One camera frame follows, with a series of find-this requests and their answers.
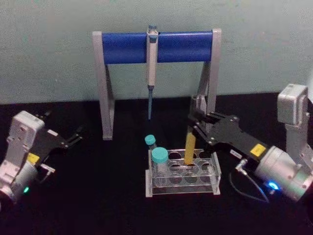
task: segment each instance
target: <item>wall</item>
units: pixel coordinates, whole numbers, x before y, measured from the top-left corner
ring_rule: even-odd
[[[92,31],[223,31],[220,94],[305,84],[313,1],[0,0],[0,103],[97,99]],[[144,65],[110,67],[115,97],[147,97]],[[159,64],[155,94],[196,91],[201,63]]]

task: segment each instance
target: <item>black table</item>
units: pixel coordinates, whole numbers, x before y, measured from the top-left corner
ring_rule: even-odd
[[[285,149],[285,128],[277,122],[277,95],[222,95],[217,99],[217,112],[237,115],[242,129]],[[301,204],[279,193],[270,196],[270,204],[238,195],[228,182],[235,162],[223,154],[219,155],[221,195],[145,198],[148,159],[144,137],[151,133],[158,146],[184,148],[188,98],[155,99],[150,123],[146,100],[117,101],[113,141],[102,141],[98,102],[1,105],[1,161],[12,117],[21,110],[42,114],[49,109],[53,112],[46,127],[68,138],[83,124],[84,140],[67,155],[50,156],[47,163],[57,171],[44,184],[33,184],[11,213],[1,216],[1,235],[313,234]],[[310,129],[309,144],[312,134]],[[247,184],[242,180],[238,186]]]

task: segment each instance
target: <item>black cable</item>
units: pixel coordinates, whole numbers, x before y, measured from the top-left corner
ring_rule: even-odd
[[[239,193],[240,195],[244,196],[244,197],[248,197],[248,198],[251,198],[251,199],[254,199],[254,200],[257,200],[259,202],[266,202],[266,203],[269,203],[269,200],[268,200],[268,197],[265,195],[265,193],[263,192],[263,190],[258,186],[258,184],[248,175],[248,174],[243,174],[244,176],[246,176],[250,182],[252,182],[256,188],[259,190],[259,192],[262,194],[263,198],[264,199],[261,199],[261,198],[258,198],[258,197],[254,197],[252,195],[249,195],[249,194],[246,194],[244,192],[241,192],[239,189],[236,188],[236,186],[234,185],[233,181],[232,181],[232,172],[230,172],[229,174],[229,182],[230,182],[230,185],[234,188],[234,190]]]

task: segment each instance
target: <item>yellow liquid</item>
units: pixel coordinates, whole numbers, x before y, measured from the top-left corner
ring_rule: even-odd
[[[185,159],[184,163],[186,165],[189,165],[192,163],[193,157],[194,157],[194,151],[195,151],[195,145],[196,145],[196,137],[192,134],[192,132],[187,132],[187,138],[186,138],[186,146],[185,146]]]

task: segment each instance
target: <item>blue cap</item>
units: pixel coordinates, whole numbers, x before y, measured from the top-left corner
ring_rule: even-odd
[[[147,135],[145,137],[145,141],[147,145],[152,145],[156,142],[155,136],[154,135]]]
[[[152,161],[155,163],[164,163],[168,160],[168,152],[165,148],[157,147],[152,150]]]

